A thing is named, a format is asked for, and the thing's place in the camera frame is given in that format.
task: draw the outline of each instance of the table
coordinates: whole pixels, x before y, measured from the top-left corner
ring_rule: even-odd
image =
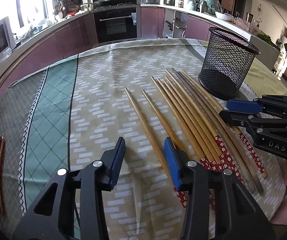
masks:
[[[160,145],[167,134],[142,89],[189,145],[150,76],[162,78],[165,68],[174,67],[197,78],[206,45],[189,39],[111,44],[59,61],[12,84],[0,99],[0,136],[6,139],[2,180],[6,214],[0,215],[2,231],[11,238],[32,200],[59,168],[82,169],[100,159],[123,136],[127,148],[118,184],[112,192],[103,192],[110,238],[178,238],[185,211],[145,137],[124,87],[138,101]],[[255,59],[238,98],[252,100],[264,93],[287,95],[287,90]],[[286,187],[276,157],[256,152],[267,177],[264,179],[258,171],[265,191],[254,198],[270,219]],[[188,154],[196,159],[191,149]],[[76,205],[78,208],[79,192]],[[75,234],[78,237],[77,222]],[[210,236],[213,234],[211,213]]]

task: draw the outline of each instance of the silver rivet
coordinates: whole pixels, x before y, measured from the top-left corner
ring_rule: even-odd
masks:
[[[92,163],[92,166],[94,166],[94,167],[100,167],[101,165],[102,165],[102,161],[94,161]]]
[[[196,167],[196,166],[197,166],[197,163],[196,163],[195,161],[188,161],[188,162],[187,162],[187,165],[188,165],[189,167]]]
[[[224,175],[231,175],[233,172],[230,169],[224,169]]]
[[[57,171],[57,174],[58,174],[59,176],[65,175],[66,173],[67,173],[67,170],[66,170],[66,169],[59,169],[59,170]]]

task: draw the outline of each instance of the black mesh pen holder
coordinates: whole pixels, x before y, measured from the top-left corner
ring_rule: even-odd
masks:
[[[229,31],[210,27],[210,40],[199,74],[200,84],[222,100],[235,98],[259,50]]]

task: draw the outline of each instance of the built-in oven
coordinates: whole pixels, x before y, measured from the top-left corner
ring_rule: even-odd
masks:
[[[98,43],[137,38],[136,7],[94,13]]]

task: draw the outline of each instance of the white bowl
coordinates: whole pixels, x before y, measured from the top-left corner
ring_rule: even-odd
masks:
[[[224,21],[228,21],[231,22],[232,20],[234,20],[234,17],[229,14],[229,13],[220,13],[220,12],[215,12],[216,17],[220,20],[224,20]]]

